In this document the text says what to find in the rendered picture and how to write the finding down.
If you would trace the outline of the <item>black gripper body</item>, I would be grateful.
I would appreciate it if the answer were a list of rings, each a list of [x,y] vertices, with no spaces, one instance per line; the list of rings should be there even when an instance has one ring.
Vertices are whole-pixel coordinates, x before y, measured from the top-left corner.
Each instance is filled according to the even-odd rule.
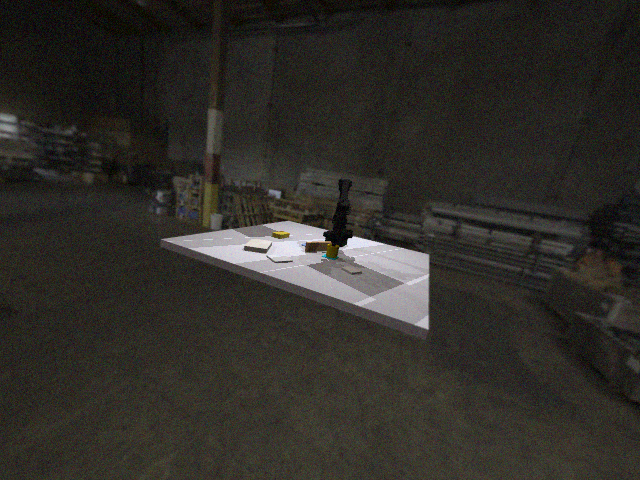
[[[326,237],[326,238],[329,238],[329,239],[337,239],[337,237],[341,237],[340,234],[339,235],[337,234],[337,230],[339,229],[340,226],[337,223],[335,223],[334,226],[335,226],[335,229],[334,229],[333,233],[332,232],[324,232],[323,236]]]

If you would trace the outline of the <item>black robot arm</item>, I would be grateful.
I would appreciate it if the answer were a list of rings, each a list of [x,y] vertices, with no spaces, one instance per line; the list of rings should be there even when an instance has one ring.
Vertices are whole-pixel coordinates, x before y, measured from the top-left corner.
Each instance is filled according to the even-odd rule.
[[[353,231],[347,230],[345,225],[347,224],[346,215],[349,215],[351,212],[351,206],[349,205],[348,199],[348,191],[352,186],[352,181],[350,179],[341,178],[338,185],[340,190],[340,197],[336,206],[336,211],[333,215],[332,223],[337,223],[340,226],[337,230],[338,235],[340,234],[343,239],[349,239],[349,237],[352,236]],[[344,226],[344,228],[342,228],[342,226]]]

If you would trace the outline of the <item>yellow cup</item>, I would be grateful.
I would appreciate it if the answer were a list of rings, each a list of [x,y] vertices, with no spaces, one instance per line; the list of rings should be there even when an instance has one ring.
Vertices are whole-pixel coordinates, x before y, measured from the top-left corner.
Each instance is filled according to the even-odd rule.
[[[332,244],[327,244],[327,251],[326,251],[327,257],[336,258],[338,255],[338,251],[339,251],[338,245],[333,247]]]

